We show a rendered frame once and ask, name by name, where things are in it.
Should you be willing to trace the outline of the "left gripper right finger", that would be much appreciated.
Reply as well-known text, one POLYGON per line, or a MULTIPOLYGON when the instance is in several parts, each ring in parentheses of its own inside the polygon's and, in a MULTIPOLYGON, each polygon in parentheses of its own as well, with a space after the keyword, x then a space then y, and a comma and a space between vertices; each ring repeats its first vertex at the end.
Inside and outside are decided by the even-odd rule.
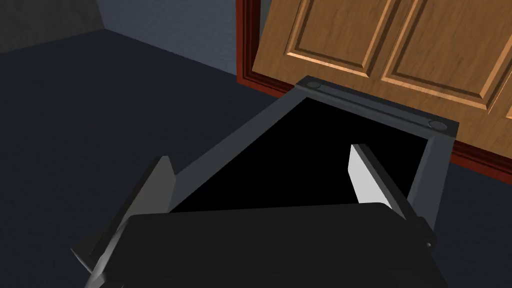
POLYGON ((347 172, 357 201, 381 203, 412 225, 419 239, 433 251, 437 238, 427 220, 418 215, 406 196, 366 144, 351 144, 347 172))

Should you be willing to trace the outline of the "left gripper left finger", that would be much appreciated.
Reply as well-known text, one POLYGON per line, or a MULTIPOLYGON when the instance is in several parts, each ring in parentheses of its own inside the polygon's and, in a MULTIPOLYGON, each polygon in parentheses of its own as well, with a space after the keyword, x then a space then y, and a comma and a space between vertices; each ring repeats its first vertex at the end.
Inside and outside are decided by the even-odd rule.
POLYGON ((101 273, 125 223, 133 215, 168 212, 175 183, 176 176, 169 157, 156 157, 113 218, 71 248, 89 272, 84 288, 114 288, 105 284, 101 273))

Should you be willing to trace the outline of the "brown panelled wooden door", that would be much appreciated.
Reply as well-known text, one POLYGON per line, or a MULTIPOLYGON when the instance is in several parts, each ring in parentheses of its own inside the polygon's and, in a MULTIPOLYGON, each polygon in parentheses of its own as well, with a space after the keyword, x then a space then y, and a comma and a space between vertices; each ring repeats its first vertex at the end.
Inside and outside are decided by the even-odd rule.
POLYGON ((456 121, 512 158, 512 0, 272 0, 252 69, 456 121))

